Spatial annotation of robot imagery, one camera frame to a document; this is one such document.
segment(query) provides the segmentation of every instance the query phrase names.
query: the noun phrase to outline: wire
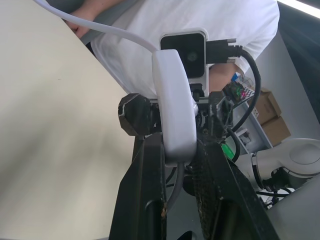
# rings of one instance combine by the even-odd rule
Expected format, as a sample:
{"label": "wire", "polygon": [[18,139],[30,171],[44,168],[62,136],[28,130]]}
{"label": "wire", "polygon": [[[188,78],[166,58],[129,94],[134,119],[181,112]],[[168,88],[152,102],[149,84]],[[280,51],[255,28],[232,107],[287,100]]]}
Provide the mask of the wire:
{"label": "wire", "polygon": [[270,205],[272,205],[273,203],[272,202],[269,202],[268,204],[264,205],[265,207],[268,207]]}
{"label": "wire", "polygon": [[69,21],[71,23],[80,25],[80,26],[84,26],[99,32],[103,32],[103,33],[108,33],[108,34],[114,34],[117,35],[121,38],[130,40],[136,44],[139,44],[140,46],[144,47],[145,49],[149,50],[151,53],[158,51],[159,49],[153,45],[151,42],[143,39],[142,37],[140,37],[139,35],[136,35],[134,33],[131,33],[129,31],[114,27],[114,26],[108,26],[105,24],[101,24],[101,23],[97,23],[97,22],[93,22],[93,21],[88,21],[76,16],[72,16],[68,13],[65,13],[63,11],[60,11],[58,9],[56,9],[55,7],[49,5],[46,1],[44,0],[33,0],[35,3],[37,3],[38,5],[40,5],[41,7],[43,7],[44,9],[46,9],[47,11],[49,11],[50,13],[66,20]]}
{"label": "wire", "polygon": [[[172,178],[172,176],[174,175],[174,172],[176,171],[176,167],[174,167],[174,169],[172,169],[172,171],[171,171],[171,174],[169,175],[169,177],[170,177],[170,179],[169,179],[169,177],[167,178],[167,181],[166,181],[166,184],[171,180],[171,178]],[[188,175],[191,175],[192,174],[192,168],[190,167],[190,166],[185,166],[184,167],[184,174],[188,174]],[[171,187],[173,187],[175,184],[174,183],[171,183],[171,184],[167,184],[166,185],[166,187],[167,188],[171,188]]]}
{"label": "wire", "polygon": [[255,81],[255,92],[254,92],[254,95],[252,98],[252,102],[249,105],[248,109],[245,111],[244,115],[239,120],[239,122],[232,128],[232,131],[234,133],[241,127],[242,124],[244,124],[244,122],[250,116],[251,112],[253,111],[253,109],[256,106],[256,103],[258,101],[260,91],[261,91],[261,76],[260,76],[260,73],[259,73],[259,70],[258,70],[258,67],[257,67],[255,60],[250,55],[250,53],[248,53],[246,50],[243,50],[243,49],[241,50],[241,56],[244,57],[244,59],[248,62],[248,64],[250,65],[250,67],[252,69],[254,81]]}
{"label": "wire", "polygon": [[177,168],[176,167],[173,167],[172,170],[171,170],[171,173],[169,174],[169,176],[166,178],[165,180],[165,184],[169,183],[170,180],[172,179],[172,177],[175,175],[175,172],[176,172]]}
{"label": "wire", "polygon": [[264,192],[264,191],[257,191],[256,194],[269,196],[269,197],[277,197],[277,198],[284,198],[289,195],[289,194],[271,193],[271,192]]}
{"label": "wire", "polygon": [[185,177],[185,163],[179,162],[177,165],[177,174],[176,174],[176,180],[174,183],[174,187],[172,190],[172,193],[167,201],[167,210],[170,211],[172,207],[174,206],[184,183],[184,177]]}
{"label": "wire", "polygon": [[234,144],[235,144],[235,153],[234,153],[234,156],[231,160],[232,162],[235,163],[240,156],[240,142],[239,142],[239,139],[237,138],[236,134],[232,131],[231,128],[228,127],[226,130],[229,133],[229,135],[231,136],[231,138],[233,139]]}
{"label": "wire", "polygon": [[284,188],[281,188],[281,189],[286,191],[288,194],[292,194],[292,191],[287,187],[284,187]]}

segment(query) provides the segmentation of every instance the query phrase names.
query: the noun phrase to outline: gray wall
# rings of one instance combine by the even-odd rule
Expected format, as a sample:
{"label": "gray wall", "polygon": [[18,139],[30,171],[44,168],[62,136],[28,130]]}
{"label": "gray wall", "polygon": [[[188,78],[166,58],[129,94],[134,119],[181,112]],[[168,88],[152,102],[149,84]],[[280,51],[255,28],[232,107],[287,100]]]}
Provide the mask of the gray wall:
{"label": "gray wall", "polygon": [[[256,63],[262,86],[272,91],[291,138],[320,140],[320,124],[279,33]],[[246,76],[253,79],[252,71],[249,70]]]}

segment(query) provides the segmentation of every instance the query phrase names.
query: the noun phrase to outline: hand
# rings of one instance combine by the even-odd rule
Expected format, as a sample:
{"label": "hand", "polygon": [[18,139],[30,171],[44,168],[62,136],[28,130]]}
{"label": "hand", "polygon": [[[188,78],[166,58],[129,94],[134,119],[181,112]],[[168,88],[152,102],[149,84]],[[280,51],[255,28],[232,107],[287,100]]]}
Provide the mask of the hand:
{"label": "hand", "polygon": [[[93,21],[96,18],[96,16],[92,14],[90,11],[82,8],[79,8],[78,10],[74,11],[73,13],[71,13],[71,15],[88,21]],[[69,26],[69,28],[71,28],[71,30],[75,33],[75,35],[78,38],[82,38],[89,31],[89,28],[74,24],[69,21],[66,21],[66,24]]]}

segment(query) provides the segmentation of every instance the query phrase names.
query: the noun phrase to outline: white plastic casing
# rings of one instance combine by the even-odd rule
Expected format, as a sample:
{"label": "white plastic casing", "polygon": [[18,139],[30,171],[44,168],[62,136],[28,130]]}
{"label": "white plastic casing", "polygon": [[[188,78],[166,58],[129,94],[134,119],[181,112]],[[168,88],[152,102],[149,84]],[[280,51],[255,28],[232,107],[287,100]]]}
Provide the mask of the white plastic casing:
{"label": "white plastic casing", "polygon": [[188,78],[176,50],[152,53],[152,76],[158,98],[165,164],[190,163],[197,149],[196,118]]}
{"label": "white plastic casing", "polygon": [[262,180],[271,178],[273,170],[284,167],[298,175],[312,177],[320,173],[320,141],[308,138],[290,139],[256,154]]}
{"label": "white plastic casing", "polygon": [[235,165],[237,165],[242,174],[250,181],[253,189],[255,191],[260,191],[261,188],[257,183],[253,169],[253,153],[239,156],[238,160],[235,162]]}

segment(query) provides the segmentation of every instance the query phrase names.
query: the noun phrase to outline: human arm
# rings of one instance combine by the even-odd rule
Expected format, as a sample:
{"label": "human arm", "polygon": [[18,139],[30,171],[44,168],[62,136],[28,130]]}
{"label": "human arm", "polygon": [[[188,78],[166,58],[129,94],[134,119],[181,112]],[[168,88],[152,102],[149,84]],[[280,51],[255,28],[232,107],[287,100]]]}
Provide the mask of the human arm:
{"label": "human arm", "polygon": [[[71,14],[81,19],[93,21],[100,13],[123,1],[124,0],[85,0],[82,6]],[[82,36],[89,31],[89,28],[79,26],[69,21],[67,21],[66,24],[74,31],[78,38],[82,38]]]}
{"label": "human arm", "polygon": [[240,68],[234,63],[213,65],[209,70],[209,93],[222,91],[236,72],[242,73]]}

